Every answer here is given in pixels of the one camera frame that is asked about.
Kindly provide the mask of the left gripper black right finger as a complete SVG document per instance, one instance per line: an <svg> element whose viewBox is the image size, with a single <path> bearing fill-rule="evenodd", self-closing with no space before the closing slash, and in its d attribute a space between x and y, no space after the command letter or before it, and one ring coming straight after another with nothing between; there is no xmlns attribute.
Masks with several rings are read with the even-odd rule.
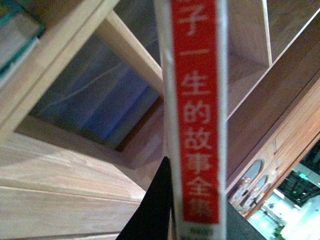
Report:
<svg viewBox="0 0 320 240"><path fill-rule="evenodd" d="M226 200L227 240L266 240L230 203Z"/></svg>

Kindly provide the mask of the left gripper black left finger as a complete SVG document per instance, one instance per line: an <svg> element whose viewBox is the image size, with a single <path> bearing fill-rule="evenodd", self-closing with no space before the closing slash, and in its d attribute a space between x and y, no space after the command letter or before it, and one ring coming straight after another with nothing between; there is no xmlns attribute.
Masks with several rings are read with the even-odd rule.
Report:
<svg viewBox="0 0 320 240"><path fill-rule="evenodd" d="M167 240L173 207L170 159L164 157L139 207L118 240Z"/></svg>

